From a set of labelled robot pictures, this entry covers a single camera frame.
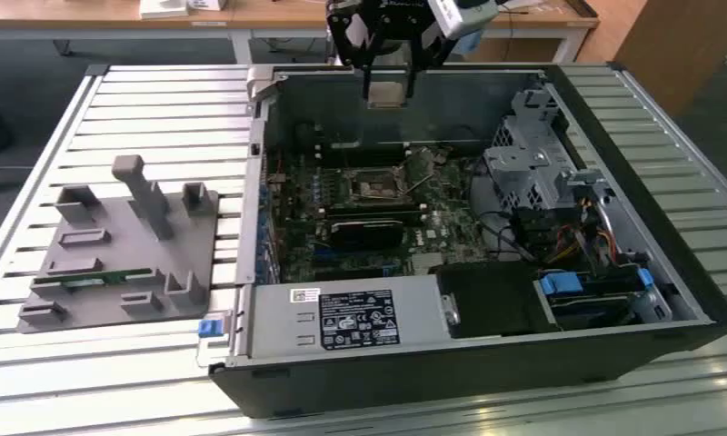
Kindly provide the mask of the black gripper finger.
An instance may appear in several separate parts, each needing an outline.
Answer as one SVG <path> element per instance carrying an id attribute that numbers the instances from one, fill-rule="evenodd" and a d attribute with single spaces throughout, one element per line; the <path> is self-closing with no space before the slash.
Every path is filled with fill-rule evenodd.
<path id="1" fill-rule="evenodd" d="M 415 93 L 416 74 L 443 65 L 458 39 L 443 35 L 432 13 L 427 13 L 424 17 L 410 23 L 407 35 L 410 59 L 404 97 L 410 99 Z"/>
<path id="2" fill-rule="evenodd" d="M 346 66 L 363 72 L 363 99 L 367 99 L 379 49 L 376 4 L 327 4 L 324 9 L 338 58 Z"/>

